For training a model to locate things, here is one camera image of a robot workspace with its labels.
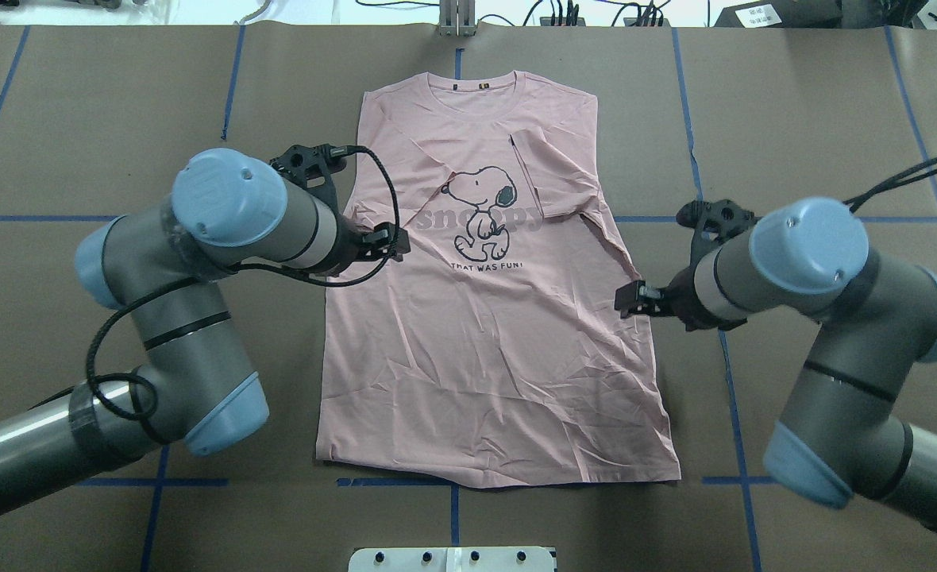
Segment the white label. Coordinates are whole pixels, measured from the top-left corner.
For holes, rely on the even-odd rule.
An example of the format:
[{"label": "white label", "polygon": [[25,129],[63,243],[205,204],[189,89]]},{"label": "white label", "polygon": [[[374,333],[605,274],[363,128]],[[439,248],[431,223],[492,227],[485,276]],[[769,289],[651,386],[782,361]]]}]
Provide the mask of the white label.
[{"label": "white label", "polygon": [[740,23],[744,25],[744,28],[762,28],[762,26],[773,25],[773,23],[783,23],[780,15],[776,12],[776,8],[773,8],[771,4],[744,8],[744,10],[737,10],[735,14],[737,14],[737,18],[740,18]]}]

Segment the t-shirt sleeve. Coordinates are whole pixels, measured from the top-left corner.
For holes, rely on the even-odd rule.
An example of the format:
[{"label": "t-shirt sleeve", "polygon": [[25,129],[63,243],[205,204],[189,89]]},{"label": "t-shirt sleeve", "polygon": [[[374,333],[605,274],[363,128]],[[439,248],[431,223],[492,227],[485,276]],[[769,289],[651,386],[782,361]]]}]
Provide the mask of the t-shirt sleeve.
[{"label": "t-shirt sleeve", "polygon": [[[363,95],[359,116],[359,145],[376,153],[388,170],[399,197],[402,226],[408,224],[422,206],[436,195],[437,181],[443,181],[450,169],[422,151],[410,137],[384,113],[374,94]],[[344,215],[356,225],[372,229],[385,221],[395,220],[390,191],[384,176],[370,156],[360,153],[356,158],[356,184]]]},{"label": "t-shirt sleeve", "polygon": [[542,217],[562,217],[598,209],[595,95],[576,113],[552,127],[530,127],[511,134],[537,195]]}]

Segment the snoopy print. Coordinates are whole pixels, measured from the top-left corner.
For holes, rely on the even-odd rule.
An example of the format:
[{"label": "snoopy print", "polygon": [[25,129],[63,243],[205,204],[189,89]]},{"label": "snoopy print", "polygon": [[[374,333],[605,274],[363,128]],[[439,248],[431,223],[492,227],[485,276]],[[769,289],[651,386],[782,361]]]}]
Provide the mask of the snoopy print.
[{"label": "snoopy print", "polygon": [[511,246],[510,232],[504,225],[498,225],[493,217],[494,207],[506,209],[515,205],[519,197],[515,182],[507,171],[489,166],[474,173],[454,173],[440,187],[440,192],[476,210],[465,223],[465,234],[454,238],[454,249],[462,257],[484,263],[507,256]]}]

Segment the metal bracket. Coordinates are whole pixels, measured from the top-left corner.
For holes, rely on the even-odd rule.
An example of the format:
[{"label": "metal bracket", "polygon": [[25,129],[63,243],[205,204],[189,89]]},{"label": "metal bracket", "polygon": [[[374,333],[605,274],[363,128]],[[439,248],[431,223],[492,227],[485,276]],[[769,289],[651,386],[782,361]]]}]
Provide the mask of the metal bracket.
[{"label": "metal bracket", "polygon": [[[292,145],[281,156],[269,161],[272,169],[286,181],[316,196],[331,211],[338,212],[337,192],[331,173],[345,169],[345,158],[331,155],[333,145],[302,146]],[[311,186],[310,181],[323,178],[322,184]]]},{"label": "metal bracket", "polygon": [[441,36],[476,35],[476,0],[439,0]]},{"label": "metal bracket", "polygon": [[694,230],[691,238],[691,264],[705,254],[746,231],[758,222],[753,211],[741,209],[733,200],[693,200],[677,211],[677,224]]},{"label": "metal bracket", "polygon": [[356,550],[349,559],[349,572],[556,572],[556,569],[557,550],[552,547],[389,547]]}]

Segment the black band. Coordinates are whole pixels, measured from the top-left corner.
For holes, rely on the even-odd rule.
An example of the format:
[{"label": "black band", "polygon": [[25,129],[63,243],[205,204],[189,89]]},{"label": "black band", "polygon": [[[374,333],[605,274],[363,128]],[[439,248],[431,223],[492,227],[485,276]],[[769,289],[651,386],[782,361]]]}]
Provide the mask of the black band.
[{"label": "black band", "polygon": [[747,312],[747,314],[749,315],[754,314],[753,309],[742,307],[742,305],[735,303],[733,301],[733,298],[731,298],[729,294],[726,293],[726,290],[723,290],[723,282],[719,281],[719,256],[718,254],[716,254],[715,260],[712,261],[712,279],[715,280],[715,288],[719,289],[719,294],[722,294],[723,298],[726,298],[726,301],[730,303],[732,307],[736,307],[740,309],[740,311]]},{"label": "black band", "polygon": [[320,274],[320,272],[329,272],[341,267],[344,269],[352,264],[359,257],[360,235],[355,231],[355,227],[341,216],[341,213],[334,213],[334,244],[327,256],[311,267],[306,267],[303,272],[307,274]]},{"label": "black band", "polygon": [[[143,405],[141,404],[141,396],[137,395],[137,390],[141,387],[141,384],[130,384],[130,401],[133,403],[134,412],[142,412],[144,410]],[[145,431],[145,435],[148,436],[153,442],[159,445],[168,445],[171,441],[161,437],[161,434],[154,430],[154,426],[150,424],[150,417],[145,417],[144,419],[139,420],[141,428]]]},{"label": "black band", "polygon": [[878,279],[878,271],[880,270],[881,257],[876,250],[872,249],[867,253],[867,261],[864,263],[864,268],[861,269],[860,274],[850,280],[850,283],[846,284],[846,288],[843,289],[843,293],[839,294],[835,300],[832,300],[829,307],[831,309],[829,319],[839,319],[843,316],[852,315],[853,312],[863,307],[864,301],[871,296],[871,291],[874,290],[874,283]]},{"label": "black band", "polygon": [[896,467],[896,472],[889,479],[889,482],[886,482],[885,486],[882,486],[877,493],[873,495],[864,495],[871,499],[872,501],[881,501],[885,497],[891,495],[893,491],[896,491],[896,487],[900,485],[900,481],[903,481],[903,475],[907,473],[907,467],[910,466],[910,458],[912,457],[912,427],[910,423],[903,423],[903,456],[900,456],[900,466]]},{"label": "black band", "polygon": [[106,441],[102,428],[98,426],[98,417],[94,413],[94,395],[87,384],[73,388],[67,413],[70,432],[80,452],[84,453],[99,470],[117,470],[141,457],[131,458],[119,453]]},{"label": "black band", "polygon": [[288,257],[286,260],[279,261],[280,264],[287,263],[288,261],[294,261],[296,258],[301,257],[303,253],[310,249],[310,246],[313,245],[313,241],[317,238],[317,233],[320,231],[320,210],[317,209],[317,203],[313,203],[313,214],[315,216],[313,220],[313,233],[310,234],[310,239],[306,241],[306,245],[299,249],[298,253],[295,253],[294,257]]},{"label": "black band", "polygon": [[174,330],[168,330],[168,332],[164,334],[159,334],[159,336],[154,336],[152,339],[145,341],[145,350],[150,351],[161,344],[182,338],[186,336],[186,334],[192,334],[208,326],[213,326],[215,323],[225,322],[227,319],[232,319],[232,315],[230,315],[228,311],[223,311],[221,314],[208,315],[207,318],[197,319],[196,322],[187,323],[186,326],[179,326],[179,328],[175,328]]},{"label": "black band", "polygon": [[877,397],[878,399],[882,399],[883,401],[887,401],[889,403],[896,403],[896,394],[889,393],[883,390],[883,388],[876,388],[871,384],[866,384],[864,381],[858,380],[857,377],[849,376],[849,374],[836,372],[835,369],[831,369],[831,367],[826,367],[820,363],[810,361],[810,359],[804,362],[804,369],[810,369],[812,372],[821,373],[822,376],[834,377],[837,381],[841,381],[843,384],[859,388],[859,390],[865,394]]}]

